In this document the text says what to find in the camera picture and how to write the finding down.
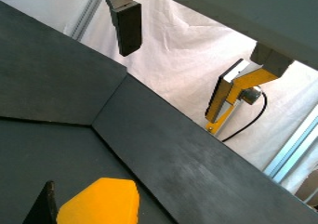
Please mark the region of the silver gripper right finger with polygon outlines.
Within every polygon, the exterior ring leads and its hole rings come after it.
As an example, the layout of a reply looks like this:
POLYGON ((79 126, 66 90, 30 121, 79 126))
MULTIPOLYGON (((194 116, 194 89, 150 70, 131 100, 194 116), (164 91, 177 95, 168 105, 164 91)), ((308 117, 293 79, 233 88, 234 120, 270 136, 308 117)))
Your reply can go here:
POLYGON ((293 59, 257 42, 250 60, 277 77, 281 77, 293 64, 293 59))

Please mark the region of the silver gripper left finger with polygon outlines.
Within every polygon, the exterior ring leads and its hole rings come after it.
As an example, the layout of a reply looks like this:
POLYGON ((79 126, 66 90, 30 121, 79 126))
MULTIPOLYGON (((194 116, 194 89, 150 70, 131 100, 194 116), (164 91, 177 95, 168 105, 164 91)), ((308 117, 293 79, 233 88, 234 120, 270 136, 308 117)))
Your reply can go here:
POLYGON ((119 54, 126 57, 142 46, 142 4, 134 0, 106 0, 117 31, 119 54))

